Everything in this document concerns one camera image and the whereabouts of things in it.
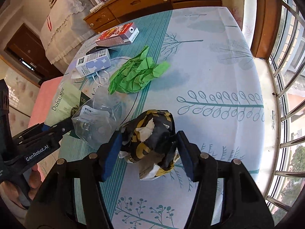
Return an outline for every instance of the screw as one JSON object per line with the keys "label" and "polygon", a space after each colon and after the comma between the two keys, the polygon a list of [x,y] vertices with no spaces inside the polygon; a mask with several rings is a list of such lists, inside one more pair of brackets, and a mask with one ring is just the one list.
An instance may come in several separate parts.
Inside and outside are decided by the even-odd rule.
{"label": "screw", "polygon": [[65,162],[63,158],[60,158],[59,160],[56,161],[57,164],[61,165]]}
{"label": "screw", "polygon": [[239,159],[234,158],[233,163],[236,164],[236,165],[240,165],[242,162]]}
{"label": "screw", "polygon": [[96,153],[90,153],[89,154],[89,158],[90,159],[96,159],[97,158],[97,154]]}
{"label": "screw", "polygon": [[203,159],[207,159],[209,155],[206,152],[200,153],[200,157]]}

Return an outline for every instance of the white ear loop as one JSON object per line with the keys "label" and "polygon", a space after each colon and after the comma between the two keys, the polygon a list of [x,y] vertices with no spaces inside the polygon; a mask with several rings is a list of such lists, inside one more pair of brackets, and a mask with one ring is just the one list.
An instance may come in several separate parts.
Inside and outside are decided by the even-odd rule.
{"label": "white ear loop", "polygon": [[108,80],[109,80],[109,73],[107,72],[107,71],[105,71],[105,70],[101,70],[102,72],[104,72],[104,73],[106,73],[106,75],[107,75],[107,77],[101,77],[100,75],[99,75],[99,73],[97,73],[97,72],[95,72],[95,74],[99,77],[99,83],[95,80],[95,78],[94,78],[94,74],[92,75],[92,78],[93,78],[93,80],[98,84],[98,85],[100,85],[100,86],[105,86],[107,83],[108,83]]}

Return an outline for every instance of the red and white carton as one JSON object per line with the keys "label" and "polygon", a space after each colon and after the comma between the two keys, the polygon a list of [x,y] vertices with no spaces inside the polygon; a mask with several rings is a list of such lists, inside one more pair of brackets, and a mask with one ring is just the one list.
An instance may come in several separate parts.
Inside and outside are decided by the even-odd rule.
{"label": "red and white carton", "polygon": [[96,44],[99,46],[117,46],[131,44],[139,34],[139,29],[135,23],[127,23],[121,26],[110,28],[101,33],[101,36],[96,39]]}

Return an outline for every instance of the human hand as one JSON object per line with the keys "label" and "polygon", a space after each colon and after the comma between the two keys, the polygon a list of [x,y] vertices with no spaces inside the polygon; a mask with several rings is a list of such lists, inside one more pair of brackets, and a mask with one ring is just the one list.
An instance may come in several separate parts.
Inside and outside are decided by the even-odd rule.
{"label": "human hand", "polygon": [[[3,182],[3,190],[5,192],[5,194],[7,195],[7,197],[14,202],[16,205],[18,205],[21,208],[24,208],[22,206],[22,204],[20,203],[18,197],[19,197],[19,193],[20,193],[20,189],[18,189],[13,183],[9,182],[9,181],[5,181]],[[34,199],[39,187],[42,184],[41,181],[41,175],[38,171],[38,165],[35,164],[32,167],[32,173],[30,175],[29,181],[28,181],[31,190],[29,191],[29,198],[31,200]]]}

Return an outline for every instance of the green paper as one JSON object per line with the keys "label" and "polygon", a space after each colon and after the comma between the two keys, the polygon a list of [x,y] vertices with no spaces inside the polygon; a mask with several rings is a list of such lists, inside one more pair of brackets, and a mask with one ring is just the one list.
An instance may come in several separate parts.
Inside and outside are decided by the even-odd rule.
{"label": "green paper", "polygon": [[160,77],[170,66],[167,62],[155,64],[152,57],[147,57],[148,46],[134,58],[129,59],[110,77],[109,94],[136,93],[143,89],[151,80]]}

